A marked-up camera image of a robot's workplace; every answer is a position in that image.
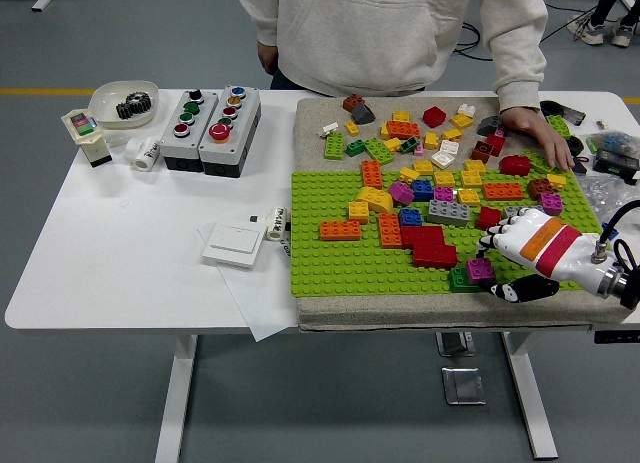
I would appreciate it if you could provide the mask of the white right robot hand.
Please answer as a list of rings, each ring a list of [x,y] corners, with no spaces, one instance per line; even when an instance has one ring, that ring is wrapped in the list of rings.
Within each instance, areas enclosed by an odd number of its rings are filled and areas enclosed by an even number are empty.
[[[489,228],[477,243],[476,256],[482,258],[491,249],[541,277],[574,282],[601,298],[622,299],[631,289],[631,273],[615,261],[599,235],[583,233],[534,208]]]

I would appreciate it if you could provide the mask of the person's left hand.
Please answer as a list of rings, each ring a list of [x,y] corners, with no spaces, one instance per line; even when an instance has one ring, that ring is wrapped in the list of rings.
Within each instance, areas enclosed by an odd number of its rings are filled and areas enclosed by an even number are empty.
[[[502,110],[500,119],[508,129],[534,138],[542,147],[551,167],[562,170],[574,167],[575,163],[567,141],[534,109],[513,107]]]

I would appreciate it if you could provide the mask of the person's right hand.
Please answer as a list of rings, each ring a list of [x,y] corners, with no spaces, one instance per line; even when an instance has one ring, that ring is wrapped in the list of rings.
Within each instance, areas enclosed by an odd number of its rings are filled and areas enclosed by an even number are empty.
[[[278,71],[279,51],[277,46],[257,42],[257,55],[266,74],[274,76]]]

